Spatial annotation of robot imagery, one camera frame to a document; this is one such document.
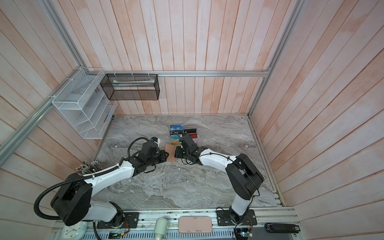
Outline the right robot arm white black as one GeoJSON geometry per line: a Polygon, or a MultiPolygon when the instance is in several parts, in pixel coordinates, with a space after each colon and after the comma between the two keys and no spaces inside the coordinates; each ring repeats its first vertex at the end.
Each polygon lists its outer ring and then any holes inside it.
{"type": "Polygon", "coordinates": [[[233,224],[240,224],[249,211],[255,193],[264,182],[264,177],[251,159],[245,154],[229,156],[212,151],[206,147],[198,147],[190,134],[183,134],[181,157],[189,164],[208,166],[227,173],[236,193],[229,210],[221,210],[223,219],[230,219],[233,224]]]}

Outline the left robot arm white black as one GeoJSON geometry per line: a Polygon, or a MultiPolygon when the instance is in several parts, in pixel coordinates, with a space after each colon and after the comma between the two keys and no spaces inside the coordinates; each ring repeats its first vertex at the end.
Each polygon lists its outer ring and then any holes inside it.
{"type": "Polygon", "coordinates": [[[100,203],[92,201],[92,197],[101,190],[124,179],[132,178],[140,173],[149,173],[148,167],[166,162],[169,153],[160,150],[157,142],[143,143],[140,151],[122,158],[120,162],[105,170],[79,176],[68,176],[51,201],[51,207],[66,226],[79,222],[102,221],[113,228],[120,227],[125,219],[124,211],[116,203],[100,203]]]}

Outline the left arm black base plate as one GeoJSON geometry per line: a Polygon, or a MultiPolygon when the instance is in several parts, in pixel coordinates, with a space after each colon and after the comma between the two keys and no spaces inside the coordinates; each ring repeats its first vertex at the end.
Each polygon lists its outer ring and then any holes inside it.
{"type": "Polygon", "coordinates": [[[139,215],[139,212],[117,213],[110,222],[99,221],[97,229],[135,229],[138,225],[139,215]]]}

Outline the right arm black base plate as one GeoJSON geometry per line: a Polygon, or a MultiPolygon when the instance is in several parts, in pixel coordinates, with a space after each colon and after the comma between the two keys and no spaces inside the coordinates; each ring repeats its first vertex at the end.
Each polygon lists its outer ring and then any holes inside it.
{"type": "Polygon", "coordinates": [[[246,212],[238,216],[232,209],[216,209],[217,223],[219,226],[255,226],[257,219],[254,210],[247,209],[246,212]]]}

